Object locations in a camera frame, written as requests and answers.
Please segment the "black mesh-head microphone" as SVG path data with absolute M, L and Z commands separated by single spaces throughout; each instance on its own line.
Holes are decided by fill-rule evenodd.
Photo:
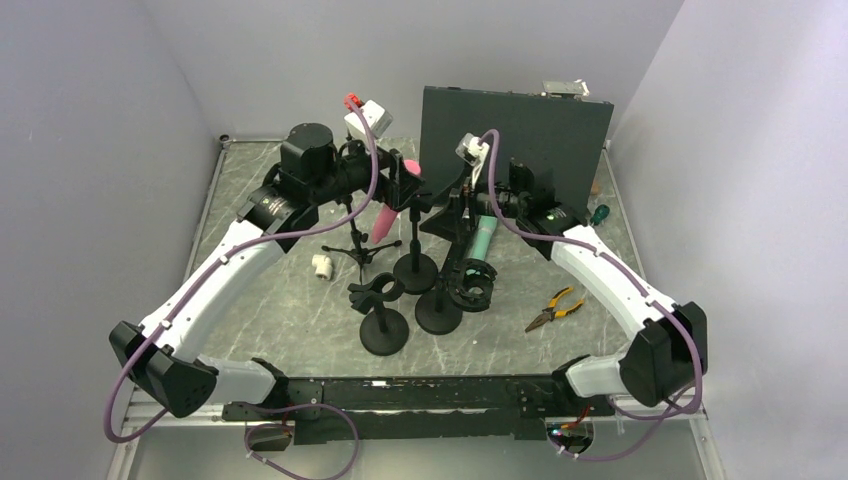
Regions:
M 455 268 L 466 257 L 466 254 L 473 241 L 473 230 L 468 222 L 461 222 L 454 240 L 448 249 L 440 271 L 442 286 L 445 289 L 449 288 L 449 284 L 454 277 Z

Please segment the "mint green microphone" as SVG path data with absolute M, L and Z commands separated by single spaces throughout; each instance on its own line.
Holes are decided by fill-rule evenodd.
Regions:
M 498 219 L 493 216 L 480 216 L 475 230 L 468 258 L 483 261 L 498 226 Z

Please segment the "pink microphone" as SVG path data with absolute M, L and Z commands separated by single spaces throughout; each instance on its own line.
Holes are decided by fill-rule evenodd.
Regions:
M 414 175 L 421 174 L 421 167 L 417 160 L 404 159 L 405 168 Z M 369 240 L 372 244 L 378 244 L 389 233 L 395 219 L 398 216 L 398 211 L 391 209 L 388 205 L 383 205 L 376 217 Z

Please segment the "black pink-mic desk stand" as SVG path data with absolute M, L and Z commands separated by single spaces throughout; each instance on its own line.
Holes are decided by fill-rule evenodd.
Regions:
M 409 205 L 411 222 L 411 241 L 409 252 L 395 263 L 392 273 L 404 285 L 404 291 L 411 295 L 421 295 L 434 287 L 439 273 L 435 261 L 422 252 L 419 239 L 421 214 L 429 212 L 430 206 L 417 195 Z

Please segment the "black clip desk stand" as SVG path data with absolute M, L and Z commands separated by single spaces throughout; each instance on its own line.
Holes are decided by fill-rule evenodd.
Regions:
M 386 306 L 405 292 L 404 283 L 384 272 L 364 284 L 347 286 L 351 308 L 364 315 L 359 328 L 363 347 L 376 356 L 398 353 L 409 339 L 409 324 L 396 309 Z

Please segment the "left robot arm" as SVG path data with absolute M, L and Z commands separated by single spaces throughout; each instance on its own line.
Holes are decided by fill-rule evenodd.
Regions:
M 393 209 L 423 185 L 395 150 L 353 138 L 336 146 L 318 123 L 292 128 L 280 159 L 238 210 L 218 246 L 173 296 L 139 324 L 118 323 L 109 342 L 126 376 L 176 418 L 207 403 L 247 403 L 264 420 L 288 403 L 288 379 L 271 363 L 204 356 L 202 347 L 243 291 L 304 236 L 319 234 L 320 206 L 362 191 Z

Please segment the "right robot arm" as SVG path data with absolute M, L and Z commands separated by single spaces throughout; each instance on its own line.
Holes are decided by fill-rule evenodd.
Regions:
M 590 397 L 630 395 L 647 407 L 669 403 L 669 416 L 695 412 L 702 403 L 707 371 L 703 310 L 650 287 L 614 255 L 583 216 L 567 213 L 539 190 L 527 167 L 511 165 L 512 182 L 502 186 L 480 181 L 484 163 L 478 159 L 464 167 L 448 189 L 445 206 L 423 230 L 453 240 L 464 217 L 495 217 L 585 286 L 629 340 L 622 351 L 575 358 L 558 369 L 560 379 L 550 391 L 555 409 L 574 415 Z M 669 402 L 672 394 L 688 389 L 694 391 L 688 404 Z

